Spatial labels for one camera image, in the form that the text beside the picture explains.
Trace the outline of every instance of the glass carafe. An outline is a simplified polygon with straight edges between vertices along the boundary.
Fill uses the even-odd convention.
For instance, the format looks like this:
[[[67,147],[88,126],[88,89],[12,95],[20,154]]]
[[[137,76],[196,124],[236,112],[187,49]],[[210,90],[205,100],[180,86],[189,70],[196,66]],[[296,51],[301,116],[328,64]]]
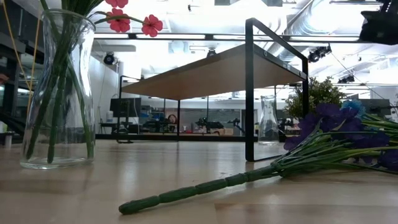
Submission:
[[[259,144],[275,145],[279,142],[279,129],[276,118],[276,97],[261,97],[261,119],[259,127]]]

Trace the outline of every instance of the green plant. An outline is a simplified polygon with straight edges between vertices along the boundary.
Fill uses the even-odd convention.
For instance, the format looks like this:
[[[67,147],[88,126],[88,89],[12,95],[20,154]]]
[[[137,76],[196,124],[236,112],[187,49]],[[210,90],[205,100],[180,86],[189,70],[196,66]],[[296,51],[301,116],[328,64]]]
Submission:
[[[303,88],[296,86],[294,88],[295,95],[290,95],[286,99],[287,106],[284,108],[289,115],[295,119],[303,118]],[[315,77],[309,80],[310,94],[310,112],[315,113],[315,107],[320,103],[332,103],[341,106],[340,100],[345,96],[340,92],[337,86],[331,83],[331,77],[327,77],[325,81],[319,82]]]

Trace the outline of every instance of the computer monitor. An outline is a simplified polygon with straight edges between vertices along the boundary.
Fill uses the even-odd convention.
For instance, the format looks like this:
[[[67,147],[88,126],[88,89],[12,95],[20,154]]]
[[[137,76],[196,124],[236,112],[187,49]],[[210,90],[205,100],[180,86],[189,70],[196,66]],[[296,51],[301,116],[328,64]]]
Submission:
[[[111,111],[113,111],[113,117],[139,117],[141,112],[141,98],[122,98],[122,99],[111,99]]]
[[[369,114],[377,114],[380,117],[391,115],[390,100],[362,99],[361,102]]]

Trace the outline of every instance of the wooden table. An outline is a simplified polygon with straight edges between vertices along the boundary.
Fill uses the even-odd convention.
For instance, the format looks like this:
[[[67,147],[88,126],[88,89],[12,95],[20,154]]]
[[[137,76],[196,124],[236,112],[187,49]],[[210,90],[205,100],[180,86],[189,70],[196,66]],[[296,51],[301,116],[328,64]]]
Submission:
[[[246,163],[244,143],[97,141],[92,166],[20,168],[0,148],[0,221],[14,223],[397,223],[398,178],[377,172],[274,177],[121,216],[128,200],[266,166]],[[257,152],[265,156],[279,148]]]

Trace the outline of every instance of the glass vase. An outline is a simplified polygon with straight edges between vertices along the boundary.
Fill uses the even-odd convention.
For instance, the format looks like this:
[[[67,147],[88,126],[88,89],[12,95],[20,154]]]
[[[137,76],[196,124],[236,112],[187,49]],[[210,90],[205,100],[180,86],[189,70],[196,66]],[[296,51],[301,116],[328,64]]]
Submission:
[[[59,9],[42,15],[45,64],[35,87],[21,166],[50,169],[93,161],[95,121],[88,74],[95,25]]]
[[[261,97],[261,119],[258,135],[258,143],[273,146],[279,142],[279,128],[276,118],[276,97]]]

